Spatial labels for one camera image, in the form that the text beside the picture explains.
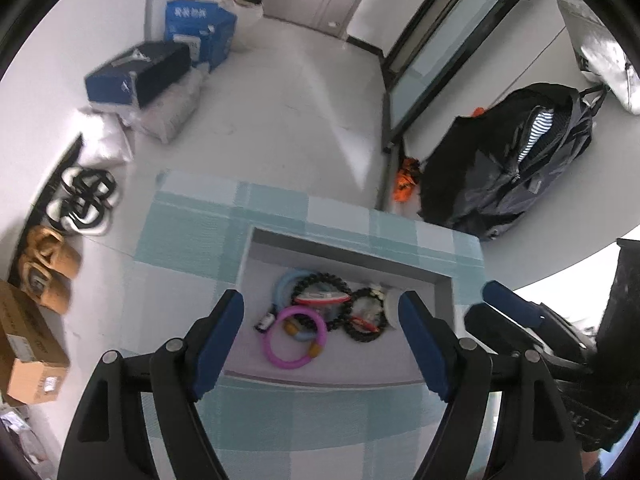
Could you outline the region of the person's right hand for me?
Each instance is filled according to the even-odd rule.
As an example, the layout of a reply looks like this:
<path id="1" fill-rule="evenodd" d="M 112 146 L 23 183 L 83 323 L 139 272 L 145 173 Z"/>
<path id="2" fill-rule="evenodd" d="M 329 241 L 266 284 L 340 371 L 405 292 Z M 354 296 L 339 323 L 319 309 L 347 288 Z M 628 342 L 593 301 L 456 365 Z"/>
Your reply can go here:
<path id="1" fill-rule="evenodd" d="M 586 480 L 602 479 L 602 464 L 600 461 L 601 451 L 581 452 L 582 472 Z"/>

